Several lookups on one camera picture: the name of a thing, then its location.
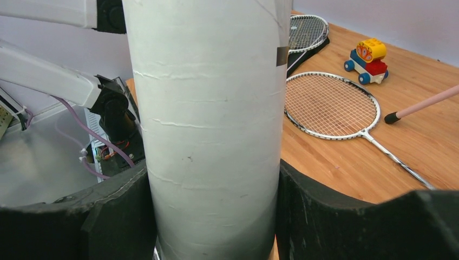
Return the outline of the white racket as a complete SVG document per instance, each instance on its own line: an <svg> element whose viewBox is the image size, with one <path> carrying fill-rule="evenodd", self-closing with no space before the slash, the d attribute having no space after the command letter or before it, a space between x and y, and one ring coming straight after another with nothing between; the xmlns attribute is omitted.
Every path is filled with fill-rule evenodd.
<svg viewBox="0 0 459 260"><path fill-rule="evenodd" d="M372 135L381 118L377 99L345 77L307 71L286 79L284 113L301 131L326 140L364 138L427 189L435 186L380 144Z"/></svg>
<svg viewBox="0 0 459 260"><path fill-rule="evenodd" d="M329 34L329 24L317 15L291 15L287 71L308 51L320 46Z"/></svg>

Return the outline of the black racket cover bag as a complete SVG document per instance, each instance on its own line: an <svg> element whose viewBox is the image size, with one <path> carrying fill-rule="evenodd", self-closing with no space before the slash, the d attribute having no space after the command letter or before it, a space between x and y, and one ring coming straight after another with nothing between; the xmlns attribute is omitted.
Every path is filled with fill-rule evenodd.
<svg viewBox="0 0 459 260"><path fill-rule="evenodd" d="M296 69L298 69L304 62L319 53L330 43L330 39L327 37L326 40L319 46L312 50L308 50L304 53L292 53L288 55L287 61L287 72L286 77L289 78Z"/></svg>

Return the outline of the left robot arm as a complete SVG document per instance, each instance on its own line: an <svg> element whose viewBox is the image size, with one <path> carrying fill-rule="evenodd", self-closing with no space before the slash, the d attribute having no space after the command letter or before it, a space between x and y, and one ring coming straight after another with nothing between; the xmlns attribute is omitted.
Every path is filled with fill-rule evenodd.
<svg viewBox="0 0 459 260"><path fill-rule="evenodd" d="M122 1L1 1L1 15L65 24L102 33L127 32ZM84 73L53 63L1 41L1 80L50 95L65 106L74 103L100 117L103 142L129 166L132 158L119 142L141 140L137 115L121 86L102 75Z"/></svg>

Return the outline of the white shuttlecock tube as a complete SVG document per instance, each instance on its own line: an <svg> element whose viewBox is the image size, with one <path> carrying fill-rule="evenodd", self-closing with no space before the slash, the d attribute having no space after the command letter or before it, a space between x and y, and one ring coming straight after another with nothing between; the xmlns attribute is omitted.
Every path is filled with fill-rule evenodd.
<svg viewBox="0 0 459 260"><path fill-rule="evenodd" d="M291 1L124 1L163 259L268 259Z"/></svg>

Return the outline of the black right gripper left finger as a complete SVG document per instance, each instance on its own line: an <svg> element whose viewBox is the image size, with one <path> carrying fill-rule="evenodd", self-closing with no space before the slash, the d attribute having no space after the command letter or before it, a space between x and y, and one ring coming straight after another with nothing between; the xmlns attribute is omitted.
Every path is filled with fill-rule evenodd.
<svg viewBox="0 0 459 260"><path fill-rule="evenodd" d="M1 207L1 259L152 259L145 161L53 203Z"/></svg>

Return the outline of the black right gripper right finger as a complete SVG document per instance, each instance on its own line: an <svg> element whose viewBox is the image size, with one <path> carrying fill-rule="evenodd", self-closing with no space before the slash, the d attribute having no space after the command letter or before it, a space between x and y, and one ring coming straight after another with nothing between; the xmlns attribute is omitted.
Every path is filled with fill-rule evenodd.
<svg viewBox="0 0 459 260"><path fill-rule="evenodd" d="M280 259L458 259L458 192L352 198L280 163Z"/></svg>

